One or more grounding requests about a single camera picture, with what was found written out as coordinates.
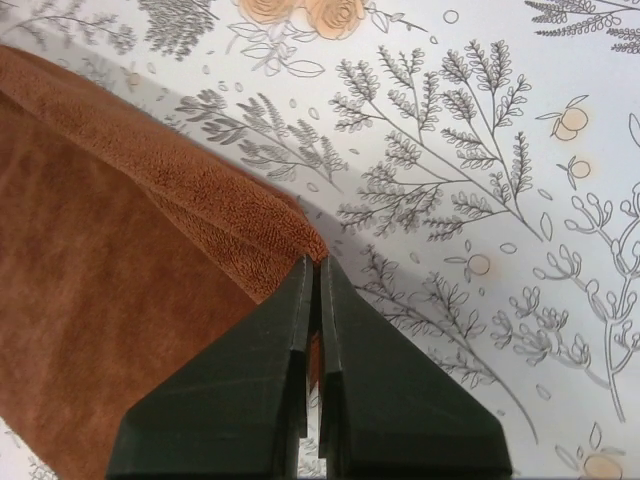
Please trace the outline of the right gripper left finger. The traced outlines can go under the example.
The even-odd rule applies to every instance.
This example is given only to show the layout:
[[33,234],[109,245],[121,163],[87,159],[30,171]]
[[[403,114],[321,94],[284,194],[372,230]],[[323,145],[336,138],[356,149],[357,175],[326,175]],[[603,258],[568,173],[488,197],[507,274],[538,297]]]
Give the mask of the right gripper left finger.
[[294,478],[307,433],[313,263],[123,416],[109,478]]

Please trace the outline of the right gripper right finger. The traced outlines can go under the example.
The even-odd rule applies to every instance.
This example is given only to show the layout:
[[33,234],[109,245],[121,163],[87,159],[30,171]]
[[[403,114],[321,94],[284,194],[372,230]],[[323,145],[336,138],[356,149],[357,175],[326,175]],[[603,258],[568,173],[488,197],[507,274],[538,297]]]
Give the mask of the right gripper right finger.
[[356,291],[319,267],[321,425],[330,475],[510,475],[499,420]]

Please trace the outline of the brown towel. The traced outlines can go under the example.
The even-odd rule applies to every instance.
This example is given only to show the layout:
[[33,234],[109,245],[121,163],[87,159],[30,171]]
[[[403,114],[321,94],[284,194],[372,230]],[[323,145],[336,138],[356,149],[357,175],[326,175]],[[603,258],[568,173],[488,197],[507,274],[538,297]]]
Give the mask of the brown towel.
[[2,49],[1,415],[59,478],[102,478],[125,411],[327,253],[292,198]]

